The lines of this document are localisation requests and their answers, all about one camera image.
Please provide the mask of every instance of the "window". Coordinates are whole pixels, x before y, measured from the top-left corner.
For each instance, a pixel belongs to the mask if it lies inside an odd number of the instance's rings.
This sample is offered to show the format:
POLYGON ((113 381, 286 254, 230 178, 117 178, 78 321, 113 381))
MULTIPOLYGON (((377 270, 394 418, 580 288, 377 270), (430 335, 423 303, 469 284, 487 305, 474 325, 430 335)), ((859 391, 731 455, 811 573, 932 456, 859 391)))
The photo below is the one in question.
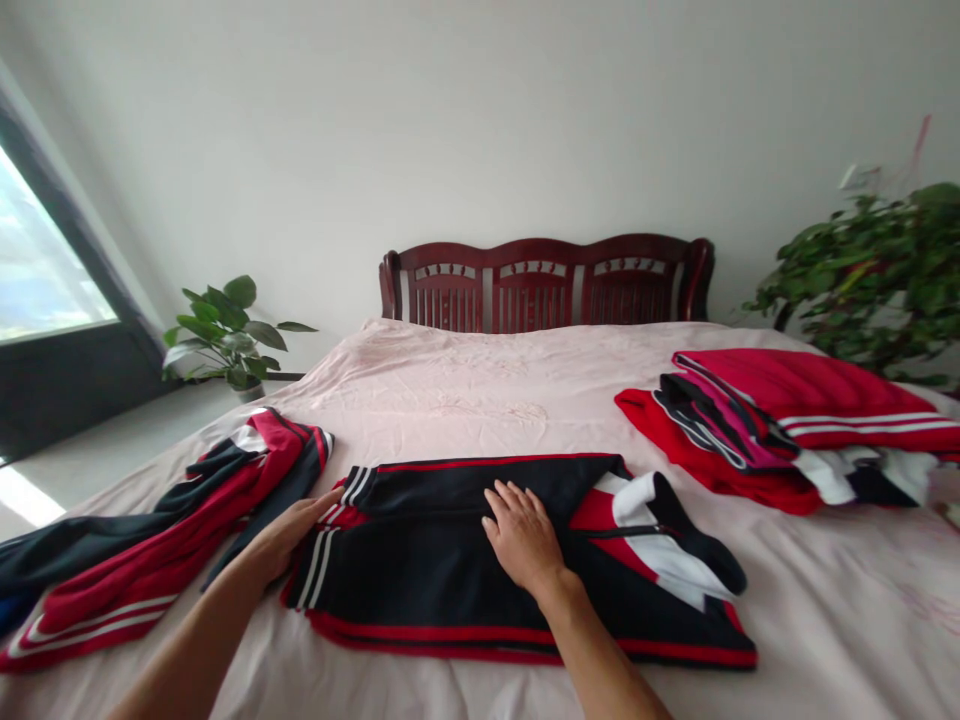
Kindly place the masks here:
POLYGON ((73 248, 0 148, 0 343, 116 320, 73 248))

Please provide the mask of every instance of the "floor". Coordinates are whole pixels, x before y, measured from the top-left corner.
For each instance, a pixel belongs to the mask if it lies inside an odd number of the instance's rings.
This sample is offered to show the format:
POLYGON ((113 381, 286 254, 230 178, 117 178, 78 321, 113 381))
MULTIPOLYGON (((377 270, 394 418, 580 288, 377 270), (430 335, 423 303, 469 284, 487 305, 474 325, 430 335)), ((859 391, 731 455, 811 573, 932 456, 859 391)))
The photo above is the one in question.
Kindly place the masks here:
MULTIPOLYGON (((264 387, 272 393, 288 384, 264 387)), ((236 405, 223 383, 187 385, 0 468, 0 542, 55 520, 236 405)))

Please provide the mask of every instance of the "human arm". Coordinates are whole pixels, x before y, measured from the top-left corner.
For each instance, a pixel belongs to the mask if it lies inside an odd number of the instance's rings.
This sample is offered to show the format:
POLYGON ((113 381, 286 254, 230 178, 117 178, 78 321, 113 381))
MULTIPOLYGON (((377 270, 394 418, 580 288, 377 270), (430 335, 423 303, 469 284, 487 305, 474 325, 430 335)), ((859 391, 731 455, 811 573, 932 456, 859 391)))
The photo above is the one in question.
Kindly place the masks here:
POLYGON ((671 715, 597 617, 583 583, 563 562, 540 499, 512 482, 486 490, 483 518, 510 578, 533 595, 553 633, 587 720, 670 720, 671 715))
POLYGON ((300 540, 343 488, 291 505, 207 588, 176 634, 150 662, 109 720, 203 720, 264 590, 280 577, 300 540))

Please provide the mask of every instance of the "human hand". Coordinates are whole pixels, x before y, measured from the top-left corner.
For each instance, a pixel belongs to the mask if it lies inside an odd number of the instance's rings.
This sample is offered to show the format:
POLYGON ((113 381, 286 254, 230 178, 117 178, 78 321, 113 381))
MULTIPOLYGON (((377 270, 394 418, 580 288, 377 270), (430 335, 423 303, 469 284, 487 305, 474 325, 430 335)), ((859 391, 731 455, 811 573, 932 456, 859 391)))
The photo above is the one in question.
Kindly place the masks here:
POLYGON ((261 530, 231 565, 253 573, 266 587, 283 575, 297 545, 341 497, 343 487, 338 487, 319 498, 293 503, 261 530))
POLYGON ((497 520, 483 518, 483 529, 510 579, 539 600, 566 569, 553 523, 532 490, 499 480, 494 487, 483 494, 497 520))

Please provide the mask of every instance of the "bed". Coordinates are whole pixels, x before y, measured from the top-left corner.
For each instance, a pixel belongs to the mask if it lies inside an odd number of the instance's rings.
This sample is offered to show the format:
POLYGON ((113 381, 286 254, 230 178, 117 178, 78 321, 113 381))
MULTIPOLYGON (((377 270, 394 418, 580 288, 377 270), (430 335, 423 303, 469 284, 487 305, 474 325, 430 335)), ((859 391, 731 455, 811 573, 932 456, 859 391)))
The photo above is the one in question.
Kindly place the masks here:
MULTIPOLYGON (((956 717, 960 534, 925 509, 797 518, 713 495, 613 403, 624 388, 655 387, 676 350, 727 347, 807 348, 772 330, 703 322, 485 334, 376 319, 254 405, 336 434, 315 493, 353 464, 435 457, 600 451, 622 454, 634 473, 665 473, 694 521, 746 571, 737 608, 760 654, 751 674, 645 666, 677 718, 956 717)), ((960 417, 960 404, 926 397, 960 417)), ((72 514, 147 511, 250 411, 228 413, 72 514)), ((960 499, 957 476, 941 472, 934 492, 960 499)), ((0 716, 103 717, 183 619, 205 575, 144 640, 0 678, 0 716)), ((253 617, 214 717, 561 720, 580 712, 560 668, 343 649, 282 608, 275 591, 253 617)))

